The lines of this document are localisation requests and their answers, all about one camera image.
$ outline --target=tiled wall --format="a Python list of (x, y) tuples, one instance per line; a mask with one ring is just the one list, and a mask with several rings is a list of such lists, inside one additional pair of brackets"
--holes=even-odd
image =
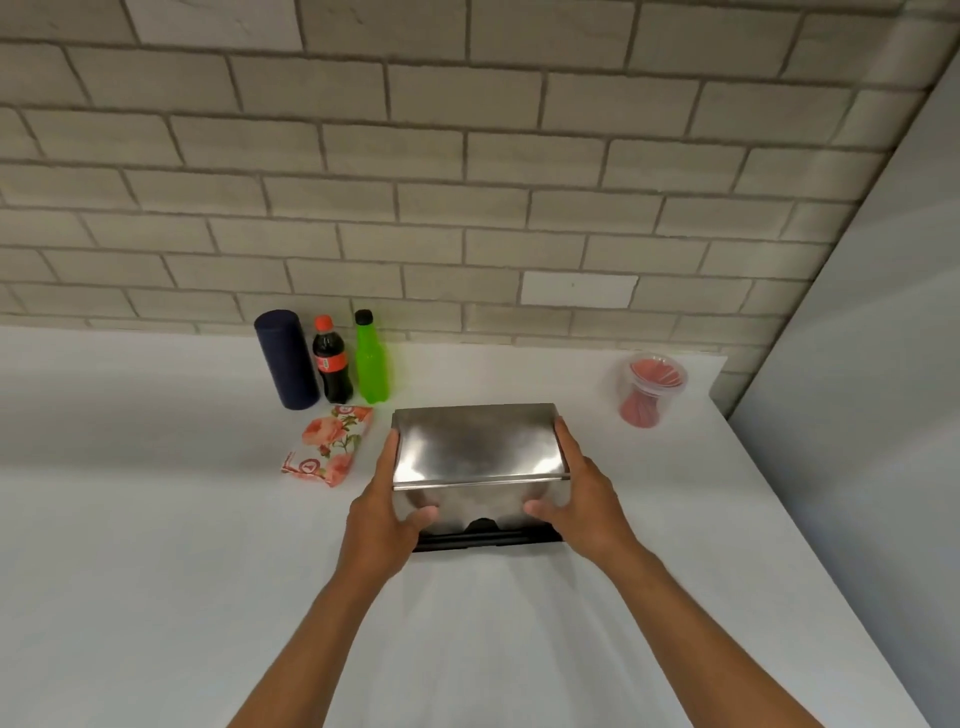
[(2, 324), (722, 351), (729, 407), (949, 0), (4, 0)]

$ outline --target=person's right arm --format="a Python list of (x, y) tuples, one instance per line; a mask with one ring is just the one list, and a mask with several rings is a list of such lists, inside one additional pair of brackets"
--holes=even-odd
[(822, 728), (687, 594), (627, 523), (610, 480), (584, 457), (563, 420), (570, 502), (525, 505), (613, 582), (695, 728)]

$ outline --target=green bottle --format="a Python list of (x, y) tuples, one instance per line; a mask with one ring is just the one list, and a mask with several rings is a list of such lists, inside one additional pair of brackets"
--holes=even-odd
[(353, 314), (357, 325), (357, 353), (353, 360), (360, 379), (360, 394), (369, 404), (390, 398), (390, 381), (387, 379), (387, 354), (373, 325), (373, 314), (361, 308)]

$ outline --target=clear plastic cup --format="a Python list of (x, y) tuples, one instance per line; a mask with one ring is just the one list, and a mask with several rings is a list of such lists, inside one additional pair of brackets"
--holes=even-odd
[(623, 368), (620, 417), (634, 427), (655, 427), (686, 386), (686, 369), (663, 354), (641, 352)]

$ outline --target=dark blue cylinder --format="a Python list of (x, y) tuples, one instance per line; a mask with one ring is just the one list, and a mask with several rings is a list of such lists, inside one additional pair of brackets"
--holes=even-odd
[(283, 308), (267, 311), (256, 317), (253, 328), (283, 406), (306, 409), (316, 404), (320, 387), (297, 314)]

